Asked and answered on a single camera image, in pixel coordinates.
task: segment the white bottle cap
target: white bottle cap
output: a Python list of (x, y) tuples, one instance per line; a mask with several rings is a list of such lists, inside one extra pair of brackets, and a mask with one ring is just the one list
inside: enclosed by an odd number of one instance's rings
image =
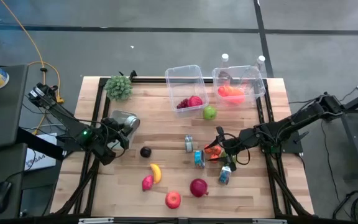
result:
[(256, 61), (258, 62), (258, 64), (263, 64), (265, 63), (265, 60), (266, 60), (265, 56), (261, 55), (258, 57)]
[(229, 55), (228, 54), (222, 54), (222, 62), (229, 61)]

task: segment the computer mouse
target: computer mouse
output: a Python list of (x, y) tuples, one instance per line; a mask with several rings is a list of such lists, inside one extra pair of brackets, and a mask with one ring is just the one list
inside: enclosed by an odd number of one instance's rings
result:
[(0, 213), (5, 211), (9, 203), (9, 193), (11, 192), (12, 183), (9, 181), (0, 182)]

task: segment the red onion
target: red onion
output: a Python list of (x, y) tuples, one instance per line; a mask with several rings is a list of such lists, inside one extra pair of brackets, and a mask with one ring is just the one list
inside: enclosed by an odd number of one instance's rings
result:
[(153, 186), (153, 176), (148, 175), (142, 181), (142, 190), (143, 191), (150, 190), (152, 186)]
[(203, 179), (194, 179), (190, 184), (190, 191), (195, 197), (208, 195), (208, 184)]

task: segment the yellow cable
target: yellow cable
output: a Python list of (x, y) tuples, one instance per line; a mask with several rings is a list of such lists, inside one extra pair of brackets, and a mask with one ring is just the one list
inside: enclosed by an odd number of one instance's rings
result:
[[(27, 64), (27, 66), (30, 66), (30, 65), (33, 65), (33, 64), (36, 64), (36, 63), (41, 63), (41, 62), (31, 62), (29, 64)], [(64, 103), (65, 100), (63, 98), (60, 97), (60, 74), (59, 74), (59, 71), (51, 64), (49, 64), (48, 62), (44, 62), (44, 64), (48, 65), (49, 67), (53, 68), (56, 72), (56, 75), (57, 75), (57, 102), (58, 103)]]
[[(15, 16), (15, 14), (11, 11), (11, 9), (10, 9), (9, 6), (4, 2), (4, 0), (1, 0), (1, 2), (4, 4), (5, 8), (11, 13), (12, 17), (13, 17), (13, 18), (16, 20), (16, 22), (20, 25), (20, 27), (21, 27), (22, 30), (25, 32), (25, 34), (27, 34), (28, 38), (30, 39), (30, 41), (31, 41), (32, 44), (34, 45), (34, 48), (35, 48), (35, 50), (37, 51), (38, 56), (40, 57), (40, 62), (32, 62), (32, 63), (30, 63), (29, 65), (32, 65), (33, 63), (41, 63), (42, 68), (45, 68), (45, 66), (44, 66), (45, 62), (44, 62), (44, 60), (42, 59), (42, 56), (41, 56), (41, 53), (40, 53), (40, 51), (39, 51), (39, 49), (38, 49), (38, 47), (37, 47), (37, 44), (35, 44), (34, 40), (31, 38), (31, 36), (30, 36), (30, 34), (28, 33), (28, 31), (24, 28), (24, 26), (22, 25), (22, 23), (18, 20), (18, 18), (17, 18), (17, 17)], [(48, 63), (46, 63), (46, 64), (49, 65), (49, 66), (51, 66), (51, 67), (56, 71), (56, 74), (57, 74), (57, 76), (58, 76), (58, 87), (59, 87), (59, 89), (60, 89), (60, 75), (59, 75), (59, 72), (58, 72), (57, 69), (56, 69), (55, 67), (53, 67), (52, 65), (50, 65), (50, 64), (48, 64)], [(45, 75), (45, 72), (44, 72), (44, 71), (43, 71), (42, 73), (43, 73), (43, 79), (42, 79), (42, 80), (43, 80), (43, 84), (45, 84), (46, 75)], [(58, 100), (58, 103), (63, 103), (64, 100), (60, 98), (60, 91), (59, 91), (59, 89), (58, 89), (58, 98), (57, 98), (57, 100)], [(44, 121), (45, 116), (46, 116), (46, 115), (44, 115), (44, 116), (42, 117), (41, 122), (38, 124), (37, 129), (35, 129), (35, 130), (33, 131), (33, 134), (37, 134), (37, 133), (38, 133), (38, 129), (40, 128), (42, 122)]]
[(44, 67), (44, 60), (42, 60), (42, 56), (41, 56), (41, 53), (40, 51), (38, 50), (38, 47), (37, 47), (37, 44), (35, 44), (34, 40), (31, 38), (30, 34), (28, 33), (28, 31), (24, 28), (24, 26), (22, 25), (22, 23), (18, 20), (18, 18), (15, 16), (15, 14), (13, 14), (13, 12), (11, 11), (11, 9), (9, 8), (9, 6), (4, 2), (4, 0), (1, 0), (1, 2), (4, 4), (5, 8), (11, 13), (11, 15), (13, 16), (13, 18), (16, 20), (16, 22), (19, 24), (19, 26), (22, 28), (22, 30), (25, 32), (25, 34), (27, 34), (27, 36), (29, 37), (29, 39), (31, 40), (32, 44), (34, 45), (35, 47), (35, 50), (37, 51), (38, 53), (38, 56), (40, 57), (40, 61), (41, 61), (41, 64), (42, 64), (42, 68), (45, 68)]

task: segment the white paper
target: white paper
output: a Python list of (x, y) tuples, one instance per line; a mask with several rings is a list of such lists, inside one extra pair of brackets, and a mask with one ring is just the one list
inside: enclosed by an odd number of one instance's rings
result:
[[(57, 144), (56, 135), (57, 133), (40, 134), (37, 135), (37, 137), (56, 145)], [(34, 159), (34, 164), (32, 165), (31, 169), (29, 169), (33, 159)], [(27, 154), (25, 155), (25, 164), (24, 164), (25, 171), (42, 169), (46, 167), (53, 167), (55, 165), (56, 165), (56, 160), (54, 158), (46, 156), (41, 152), (37, 152), (35, 150), (33, 151), (32, 149), (27, 148)]]

